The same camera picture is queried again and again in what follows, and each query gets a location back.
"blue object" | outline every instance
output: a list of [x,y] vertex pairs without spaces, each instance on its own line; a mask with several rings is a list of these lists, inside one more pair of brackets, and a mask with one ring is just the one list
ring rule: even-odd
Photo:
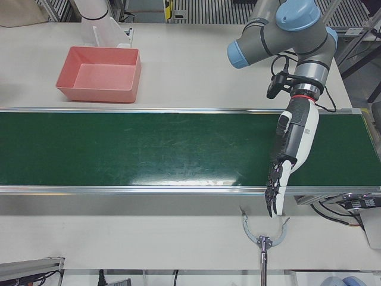
[[321,286],[346,286],[343,280],[339,277],[331,276],[323,281]]
[[335,30],[331,29],[330,27],[326,27],[327,33],[333,36],[336,42],[336,49],[338,48],[338,34]]
[[320,9],[314,0],[287,0],[276,12],[276,23],[285,31],[300,31],[315,24]]
[[229,58],[230,63],[236,69],[241,69],[243,67],[249,66],[249,63],[246,61],[246,58],[239,48],[237,41],[232,42],[227,47],[227,57]]
[[355,276],[350,276],[345,279],[343,279],[346,286],[367,286],[365,283],[363,283],[360,279],[358,279]]

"pink plastic bin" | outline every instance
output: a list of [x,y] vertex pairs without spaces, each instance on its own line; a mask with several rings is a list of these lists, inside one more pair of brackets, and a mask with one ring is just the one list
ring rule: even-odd
[[56,87],[76,101],[135,102],[138,49],[72,46]]

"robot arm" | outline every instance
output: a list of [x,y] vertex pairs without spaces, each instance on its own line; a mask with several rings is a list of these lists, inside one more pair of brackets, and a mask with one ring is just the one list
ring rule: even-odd
[[291,100],[280,115],[271,154],[266,203],[270,216],[282,215],[289,176],[307,159],[318,124],[315,102],[328,77],[337,34],[326,28],[313,0],[259,0],[241,38],[227,49],[231,64],[240,69],[288,49],[298,56],[295,74],[273,76],[267,97],[280,90]]

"green conveyor belt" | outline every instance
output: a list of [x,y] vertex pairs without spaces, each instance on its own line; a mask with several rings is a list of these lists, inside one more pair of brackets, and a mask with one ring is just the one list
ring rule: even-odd
[[[0,113],[0,184],[264,186],[278,114]],[[361,115],[324,115],[290,186],[381,186]]]

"white cylinder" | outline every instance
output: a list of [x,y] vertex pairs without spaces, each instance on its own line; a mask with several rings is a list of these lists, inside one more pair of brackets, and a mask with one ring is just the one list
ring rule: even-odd
[[74,0],[79,13],[89,19],[102,17],[107,11],[105,0]]

